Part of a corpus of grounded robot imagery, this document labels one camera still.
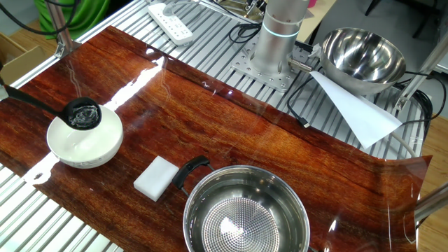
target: white sponge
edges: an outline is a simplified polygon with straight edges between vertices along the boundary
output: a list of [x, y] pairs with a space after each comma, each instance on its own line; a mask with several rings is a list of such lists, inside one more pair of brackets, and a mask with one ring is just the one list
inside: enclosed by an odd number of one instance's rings
[[178, 170], [177, 166], [157, 156], [134, 182], [134, 187], [156, 202]]

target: white power strip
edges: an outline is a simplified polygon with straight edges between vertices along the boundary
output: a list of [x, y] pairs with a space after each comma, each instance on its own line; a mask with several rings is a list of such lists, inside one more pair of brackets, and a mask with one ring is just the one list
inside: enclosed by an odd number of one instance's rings
[[166, 4], [157, 3], [148, 7], [149, 15], [177, 46], [186, 45], [193, 40], [193, 33], [176, 16], [163, 15]]

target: cardboard box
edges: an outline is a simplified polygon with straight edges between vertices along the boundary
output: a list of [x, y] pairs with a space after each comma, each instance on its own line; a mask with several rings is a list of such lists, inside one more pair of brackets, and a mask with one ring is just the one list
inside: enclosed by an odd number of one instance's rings
[[22, 46], [0, 33], [0, 77], [10, 85], [45, 61], [47, 57], [40, 46], [26, 51]]

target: reddish wood surface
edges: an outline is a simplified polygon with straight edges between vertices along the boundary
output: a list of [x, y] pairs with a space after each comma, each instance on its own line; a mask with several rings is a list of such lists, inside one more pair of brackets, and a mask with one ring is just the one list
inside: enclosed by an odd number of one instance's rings
[[[366, 155], [115, 28], [21, 90], [55, 108], [78, 95], [123, 102], [116, 113], [124, 141], [110, 162], [95, 169], [41, 162], [51, 173], [36, 187], [126, 251], [187, 250], [183, 192], [170, 185], [153, 202], [133, 186], [157, 155], [177, 166], [205, 155], [215, 168], [253, 165], [275, 173], [302, 200], [315, 249], [416, 251], [412, 209], [430, 157]], [[32, 174], [50, 152], [53, 117], [7, 99], [0, 118], [0, 162]], [[186, 190], [208, 173], [194, 171]]]

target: metal mixing bowl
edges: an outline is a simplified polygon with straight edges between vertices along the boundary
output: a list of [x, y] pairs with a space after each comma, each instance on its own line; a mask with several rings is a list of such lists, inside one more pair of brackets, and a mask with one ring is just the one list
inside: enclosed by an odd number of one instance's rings
[[194, 252], [306, 252], [309, 221], [299, 197], [278, 176], [231, 166], [212, 172], [193, 189], [183, 234]]
[[406, 71], [405, 58], [386, 39], [355, 28], [325, 37], [321, 53], [325, 75], [354, 95], [371, 95], [395, 84]]

